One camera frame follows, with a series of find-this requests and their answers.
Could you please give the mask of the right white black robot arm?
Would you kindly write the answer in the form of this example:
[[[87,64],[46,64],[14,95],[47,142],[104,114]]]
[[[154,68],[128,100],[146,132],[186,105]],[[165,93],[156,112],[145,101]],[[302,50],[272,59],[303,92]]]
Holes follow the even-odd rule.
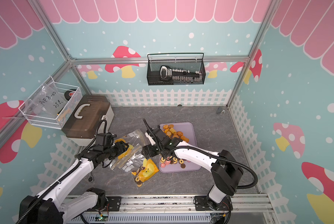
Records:
[[[210,206],[218,207],[238,189],[249,189],[258,183],[255,171],[237,162],[229,151],[211,152],[192,146],[182,138],[168,137],[160,127],[151,128],[146,119],[143,122],[147,128],[146,136],[150,140],[150,144],[142,149],[142,154],[147,159],[158,155],[166,161],[182,159],[197,164],[212,174],[214,185],[206,196]]]

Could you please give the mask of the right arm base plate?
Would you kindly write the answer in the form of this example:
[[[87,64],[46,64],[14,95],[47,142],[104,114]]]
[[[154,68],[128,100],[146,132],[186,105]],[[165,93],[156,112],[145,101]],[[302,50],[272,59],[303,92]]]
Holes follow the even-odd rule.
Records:
[[[232,211],[231,197],[226,196],[220,203],[212,201],[208,196],[195,196],[193,200],[196,211]]]

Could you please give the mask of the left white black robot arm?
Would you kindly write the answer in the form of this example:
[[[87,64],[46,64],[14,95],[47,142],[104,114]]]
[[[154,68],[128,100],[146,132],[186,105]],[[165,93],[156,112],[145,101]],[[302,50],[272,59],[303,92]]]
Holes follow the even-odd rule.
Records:
[[[98,127],[101,126],[103,132],[95,133],[91,143],[75,155],[73,165],[61,177],[36,196],[27,196],[22,200],[18,224],[66,224],[89,209],[102,211],[109,205],[105,191],[98,188],[88,189],[69,203],[63,202],[99,164],[106,167],[105,160],[112,161],[129,148],[123,141],[115,142],[116,135],[107,131],[107,120],[101,120]]]

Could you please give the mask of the ziploc bag with cookies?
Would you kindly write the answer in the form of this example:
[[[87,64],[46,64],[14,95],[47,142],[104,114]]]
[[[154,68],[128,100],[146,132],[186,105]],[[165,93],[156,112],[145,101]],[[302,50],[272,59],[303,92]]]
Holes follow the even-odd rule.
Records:
[[[127,135],[118,138],[115,140],[116,142],[120,142],[123,141],[126,144],[131,144],[131,145],[136,145],[136,144],[140,144],[141,147],[144,147],[145,145],[149,144],[149,140],[146,138],[145,134],[140,130],[140,129],[136,129],[135,131],[128,133]]]
[[[146,181],[159,172],[154,161],[152,159],[146,159],[142,155],[138,155],[136,158],[131,158],[126,163],[123,170],[131,173],[133,181],[137,187],[142,187]]]
[[[122,169],[129,162],[129,160],[140,150],[140,148],[140,144],[136,144],[135,146],[129,144],[127,151],[119,155],[117,159],[113,161],[110,169]]]

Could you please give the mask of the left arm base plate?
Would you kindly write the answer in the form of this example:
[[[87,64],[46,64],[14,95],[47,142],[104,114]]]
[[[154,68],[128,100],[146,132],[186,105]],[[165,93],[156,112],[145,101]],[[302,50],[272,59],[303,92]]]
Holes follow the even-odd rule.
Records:
[[[86,211],[100,211],[100,212],[111,212],[119,211],[121,206],[122,197],[108,196],[102,197],[98,195],[93,195],[88,199],[84,199],[82,202],[82,207]]]

